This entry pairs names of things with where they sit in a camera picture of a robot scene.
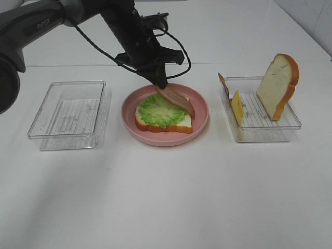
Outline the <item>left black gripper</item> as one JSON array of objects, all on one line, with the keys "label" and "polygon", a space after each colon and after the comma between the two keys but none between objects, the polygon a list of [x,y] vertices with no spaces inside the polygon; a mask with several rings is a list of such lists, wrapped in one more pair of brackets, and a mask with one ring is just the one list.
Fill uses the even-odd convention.
[{"label": "left black gripper", "polygon": [[141,21],[134,1],[103,1],[100,14],[126,52],[118,54],[117,59],[139,69],[140,76],[165,89],[168,84],[165,63],[181,65],[183,52],[160,45],[154,30]]}]

